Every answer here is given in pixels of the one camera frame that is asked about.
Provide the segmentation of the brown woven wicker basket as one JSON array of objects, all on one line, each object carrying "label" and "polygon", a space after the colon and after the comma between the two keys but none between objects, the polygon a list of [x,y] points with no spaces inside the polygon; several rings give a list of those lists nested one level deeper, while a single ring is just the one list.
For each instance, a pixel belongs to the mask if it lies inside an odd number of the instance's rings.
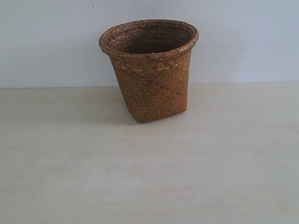
[{"label": "brown woven wicker basket", "polygon": [[132,117],[147,123],[187,109],[192,49],[199,31],[176,20],[140,20],[108,29],[99,47],[113,66]]}]

